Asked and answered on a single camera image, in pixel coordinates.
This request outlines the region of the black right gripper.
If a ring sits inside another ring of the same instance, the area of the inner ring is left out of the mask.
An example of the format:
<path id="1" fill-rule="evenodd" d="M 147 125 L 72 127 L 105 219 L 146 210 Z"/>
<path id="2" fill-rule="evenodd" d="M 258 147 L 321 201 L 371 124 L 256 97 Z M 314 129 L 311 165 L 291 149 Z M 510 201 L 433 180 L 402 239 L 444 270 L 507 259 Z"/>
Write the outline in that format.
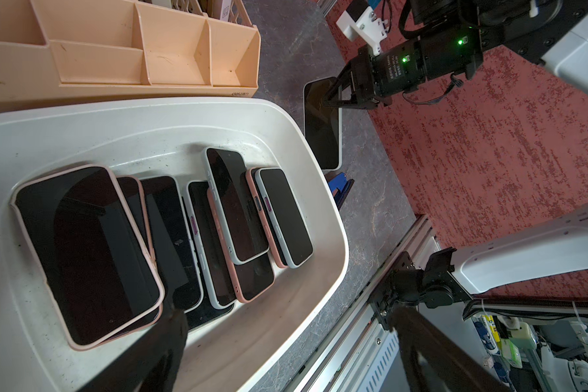
<path id="1" fill-rule="evenodd" d="M 371 110 L 379 105 L 388 106 L 397 94 L 416 106 L 435 105 L 463 86 L 460 75 L 469 80 L 482 64 L 480 31 L 465 26 L 449 26 L 424 34 L 376 56 L 370 48 L 362 47 L 347 64 L 351 89 L 347 107 Z M 428 101 L 408 97 L 423 83 L 444 76 L 450 82 L 441 96 Z"/>

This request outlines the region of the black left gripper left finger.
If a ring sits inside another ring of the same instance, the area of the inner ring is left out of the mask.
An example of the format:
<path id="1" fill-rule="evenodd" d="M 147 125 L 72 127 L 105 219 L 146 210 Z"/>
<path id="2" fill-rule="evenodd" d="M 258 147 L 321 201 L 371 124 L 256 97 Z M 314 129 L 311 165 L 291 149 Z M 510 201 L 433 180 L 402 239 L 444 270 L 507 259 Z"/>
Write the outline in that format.
<path id="1" fill-rule="evenodd" d="M 188 323 L 173 310 L 81 391 L 171 391 L 183 357 Z"/>

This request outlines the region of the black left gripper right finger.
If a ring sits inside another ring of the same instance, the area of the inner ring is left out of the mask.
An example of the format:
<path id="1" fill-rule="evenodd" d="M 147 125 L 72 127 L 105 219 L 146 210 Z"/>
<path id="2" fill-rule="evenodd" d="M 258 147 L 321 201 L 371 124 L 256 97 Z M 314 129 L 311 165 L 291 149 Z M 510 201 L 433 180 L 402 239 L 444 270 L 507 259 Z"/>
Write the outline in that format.
<path id="1" fill-rule="evenodd" d="M 431 389 L 419 363 L 420 358 L 451 391 L 509 390 L 413 308 L 393 308 L 390 328 L 397 332 L 403 369 L 411 391 Z"/>

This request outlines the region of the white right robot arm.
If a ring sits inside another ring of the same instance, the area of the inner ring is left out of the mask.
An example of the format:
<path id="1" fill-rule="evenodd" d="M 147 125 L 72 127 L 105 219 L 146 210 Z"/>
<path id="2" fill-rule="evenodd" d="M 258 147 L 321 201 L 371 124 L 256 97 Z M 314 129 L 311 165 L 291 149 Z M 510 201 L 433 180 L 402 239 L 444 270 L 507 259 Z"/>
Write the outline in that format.
<path id="1" fill-rule="evenodd" d="M 391 166 L 443 247 L 473 246 L 588 203 L 588 96 L 506 47 L 434 106 L 370 113 Z"/>

